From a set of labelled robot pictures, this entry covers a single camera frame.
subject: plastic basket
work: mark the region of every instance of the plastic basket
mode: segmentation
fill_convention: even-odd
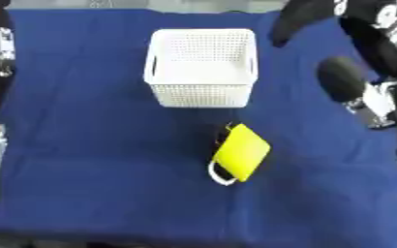
[[[144,80],[173,108],[243,108],[258,79],[248,29],[162,29],[152,35]]]

